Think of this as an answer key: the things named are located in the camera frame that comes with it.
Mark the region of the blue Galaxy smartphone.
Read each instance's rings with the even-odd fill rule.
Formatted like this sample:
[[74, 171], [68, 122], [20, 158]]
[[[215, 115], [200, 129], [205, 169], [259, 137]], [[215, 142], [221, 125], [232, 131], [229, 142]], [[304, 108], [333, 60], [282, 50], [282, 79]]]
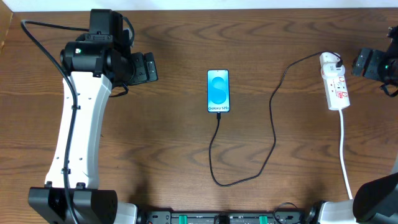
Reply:
[[229, 71], [207, 71], [207, 109], [209, 113], [228, 113], [231, 109]]

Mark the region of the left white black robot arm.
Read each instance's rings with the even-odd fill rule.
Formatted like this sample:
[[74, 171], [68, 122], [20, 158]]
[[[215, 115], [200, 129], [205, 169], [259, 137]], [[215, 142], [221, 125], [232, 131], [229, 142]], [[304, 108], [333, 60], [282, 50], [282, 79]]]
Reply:
[[63, 111], [55, 155], [43, 187], [28, 203], [49, 223], [145, 223], [114, 190], [99, 188], [98, 151], [112, 90], [158, 80], [152, 53], [133, 53], [134, 28], [110, 9], [90, 12], [90, 26], [53, 64], [63, 77]]

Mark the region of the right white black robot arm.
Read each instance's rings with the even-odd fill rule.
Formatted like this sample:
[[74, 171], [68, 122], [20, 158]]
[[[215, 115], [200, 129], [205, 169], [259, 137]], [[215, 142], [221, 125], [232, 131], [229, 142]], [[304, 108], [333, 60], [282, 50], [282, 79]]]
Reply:
[[[397, 27], [390, 27], [387, 37], [391, 43], [385, 52], [362, 48], [353, 61], [352, 75], [380, 82], [380, 89], [394, 98], [397, 92]], [[343, 88], [345, 69], [337, 54], [320, 55], [321, 75], [324, 81], [328, 107], [341, 112], [349, 106]], [[397, 223], [397, 168], [391, 174], [363, 184], [356, 195], [341, 202], [317, 202], [310, 210], [305, 223]]]

